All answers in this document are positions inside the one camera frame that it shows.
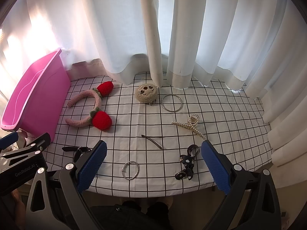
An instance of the pink fuzzy headband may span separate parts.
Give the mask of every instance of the pink fuzzy headband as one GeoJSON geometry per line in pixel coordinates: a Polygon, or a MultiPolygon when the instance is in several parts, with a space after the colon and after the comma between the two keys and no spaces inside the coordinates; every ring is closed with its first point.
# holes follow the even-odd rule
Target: pink fuzzy headband
{"type": "Polygon", "coordinates": [[[112,120],[110,116],[101,111],[99,106],[101,105],[102,96],[108,95],[113,89],[113,83],[111,81],[107,81],[99,85],[97,88],[93,88],[92,90],[82,91],[80,94],[72,98],[68,101],[68,107],[72,107],[76,102],[85,98],[85,97],[94,97],[95,98],[95,106],[94,110],[90,112],[90,115],[82,120],[72,120],[72,119],[65,119],[65,122],[68,125],[74,127],[83,127],[90,125],[91,123],[100,130],[105,130],[110,128],[112,125],[112,120]]]}

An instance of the white grid tablecloth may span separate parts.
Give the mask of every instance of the white grid tablecloth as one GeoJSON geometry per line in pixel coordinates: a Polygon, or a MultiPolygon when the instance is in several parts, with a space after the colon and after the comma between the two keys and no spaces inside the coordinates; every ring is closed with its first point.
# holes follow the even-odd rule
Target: white grid tablecloth
{"type": "MultiPolygon", "coordinates": [[[[184,169],[179,155],[187,154],[191,144],[201,145],[203,139],[191,131],[172,125],[172,121],[186,123],[196,113],[200,117],[197,128],[207,134],[208,140],[219,153],[227,155],[232,163],[241,164],[246,170],[255,170],[271,160],[271,148],[267,133],[269,124],[262,120],[263,108],[259,99],[246,97],[244,86],[238,92],[226,87],[219,80],[212,80],[204,87],[194,78],[190,87],[176,89],[166,80],[159,88],[159,99],[155,106],[140,104],[133,96],[141,84],[150,83],[149,73],[136,74],[131,85],[122,85],[108,76],[86,78],[71,82],[63,105],[53,143],[44,151],[49,170],[57,170],[72,162],[74,152],[63,152],[64,146],[94,147],[98,140],[107,143],[107,156],[94,178],[90,189],[97,193],[123,197],[154,197],[186,193],[212,186],[213,178],[203,161],[197,156],[192,180],[178,181],[174,175],[184,169]],[[74,107],[67,107],[70,98],[80,91],[97,87],[111,80],[114,89],[103,97],[101,109],[112,118],[113,125],[107,131],[91,126],[75,128],[65,123],[65,118],[75,120],[87,117],[93,109],[95,99],[84,98],[74,107]],[[177,94],[183,108],[171,113],[162,108],[159,101],[165,94],[177,94]],[[152,137],[160,150],[141,135],[152,137]],[[122,177],[122,167],[128,161],[136,161],[140,172],[136,179],[128,181],[122,177]]],[[[177,98],[165,98],[169,109],[179,108],[177,98]]],[[[126,167],[132,177],[136,166],[126,167]]]]}

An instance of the black pants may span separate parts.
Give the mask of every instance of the black pants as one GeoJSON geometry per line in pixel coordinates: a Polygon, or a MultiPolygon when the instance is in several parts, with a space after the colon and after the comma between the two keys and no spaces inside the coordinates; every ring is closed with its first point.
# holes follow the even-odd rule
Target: black pants
{"type": "Polygon", "coordinates": [[[168,208],[162,202],[150,206],[147,214],[143,214],[134,201],[115,206],[95,206],[91,207],[91,211],[104,230],[172,230],[168,208]]]}
{"type": "MultiPolygon", "coordinates": [[[[122,205],[138,211],[141,211],[142,209],[138,204],[136,204],[135,201],[132,200],[125,201],[122,205]]],[[[164,203],[156,202],[147,209],[146,215],[152,218],[159,225],[163,226],[165,229],[172,229],[168,219],[168,207],[164,203]]]]}

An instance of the red knitted strawberry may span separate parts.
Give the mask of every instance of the red knitted strawberry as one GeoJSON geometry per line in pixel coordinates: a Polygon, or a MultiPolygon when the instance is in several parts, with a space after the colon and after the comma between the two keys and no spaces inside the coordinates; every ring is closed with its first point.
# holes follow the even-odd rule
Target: red knitted strawberry
{"type": "MultiPolygon", "coordinates": [[[[113,89],[113,83],[111,81],[104,82],[97,87],[101,96],[107,96],[113,89]]],[[[92,118],[92,124],[100,130],[105,130],[111,127],[112,120],[110,116],[103,112],[98,111],[92,118]]]]}
{"type": "Polygon", "coordinates": [[[112,125],[112,120],[110,116],[103,112],[103,111],[98,111],[96,114],[93,116],[92,119],[92,124],[97,128],[102,130],[108,129],[112,125]]]}
{"type": "Polygon", "coordinates": [[[113,83],[111,81],[104,82],[97,87],[101,96],[108,95],[113,89],[113,83]]]}

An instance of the silver bangle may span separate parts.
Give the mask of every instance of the silver bangle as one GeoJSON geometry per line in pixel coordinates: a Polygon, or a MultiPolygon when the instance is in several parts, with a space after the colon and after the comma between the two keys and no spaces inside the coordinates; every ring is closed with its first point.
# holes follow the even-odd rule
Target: silver bangle
{"type": "Polygon", "coordinates": [[[162,100],[161,100],[161,105],[162,105],[162,107],[163,107],[164,109],[166,109],[167,111],[169,111],[169,112],[171,112],[171,113],[175,113],[175,112],[177,112],[177,111],[180,111],[180,110],[183,108],[183,102],[182,102],[181,98],[180,98],[179,96],[175,95],[175,94],[167,94],[167,95],[165,95],[165,96],[162,98],[162,100]],[[164,106],[164,104],[163,104],[163,100],[164,100],[167,96],[175,96],[175,97],[179,98],[180,103],[181,103],[180,108],[177,109],[177,110],[174,110],[174,111],[165,108],[165,106],[164,106]]]}
{"type": "Polygon", "coordinates": [[[137,176],[138,174],[139,174],[139,164],[138,164],[137,162],[135,162],[135,161],[129,161],[129,162],[125,163],[124,166],[122,167],[122,176],[123,176],[126,180],[133,180],[134,178],[136,178],[136,176],[137,176]],[[125,169],[125,167],[126,167],[127,164],[131,164],[131,163],[135,163],[138,170],[137,170],[136,174],[135,174],[132,178],[127,178],[127,177],[125,176],[124,169],[125,169]]]}

